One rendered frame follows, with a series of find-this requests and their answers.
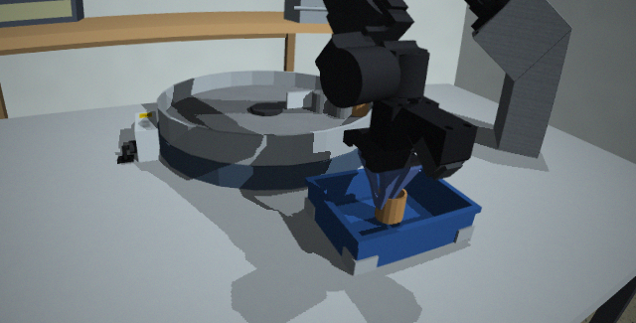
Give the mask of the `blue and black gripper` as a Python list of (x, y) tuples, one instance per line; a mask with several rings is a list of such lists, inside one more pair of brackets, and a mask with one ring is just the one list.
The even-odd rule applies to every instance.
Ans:
[[(370, 127), (345, 130), (343, 142), (349, 147), (353, 144), (358, 147), (358, 155), (370, 183), (374, 205), (381, 210), (387, 199), (395, 199), (420, 171), (421, 164), (417, 155), (414, 154), (414, 148), (387, 152), (370, 140), (373, 109), (374, 103)], [(377, 173), (381, 177), (380, 194)]]

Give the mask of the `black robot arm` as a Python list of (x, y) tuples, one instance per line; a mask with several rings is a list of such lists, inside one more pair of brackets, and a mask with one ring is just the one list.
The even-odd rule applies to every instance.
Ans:
[(371, 141), (387, 152), (414, 148), (427, 178), (450, 177), (471, 158), (478, 127), (423, 96), (430, 53), (399, 41), (414, 23), (405, 2), (352, 1), (323, 0), (334, 34), (315, 60), (325, 96), (340, 108), (374, 102)]

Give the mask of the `bronze bushing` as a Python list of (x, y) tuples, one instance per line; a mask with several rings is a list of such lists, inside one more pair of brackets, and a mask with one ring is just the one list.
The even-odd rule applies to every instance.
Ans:
[(402, 189), (395, 199), (388, 198), (381, 210), (376, 207), (376, 219), (388, 225), (394, 225), (401, 222), (406, 202), (406, 196), (406, 190)]
[(361, 105), (356, 105), (353, 106), (352, 108), (352, 115), (354, 116), (366, 116), (368, 114), (368, 110), (369, 110), (369, 104), (361, 104)]

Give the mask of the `blue crate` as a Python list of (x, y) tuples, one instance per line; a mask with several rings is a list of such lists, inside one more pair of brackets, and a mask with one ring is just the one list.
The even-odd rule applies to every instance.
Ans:
[(376, 219), (364, 168), (306, 177), (305, 184), (308, 196), (304, 210), (353, 276), (471, 239), (475, 215), (482, 210), (443, 179), (427, 178), (422, 166), (404, 187), (407, 198), (403, 219), (395, 225)]

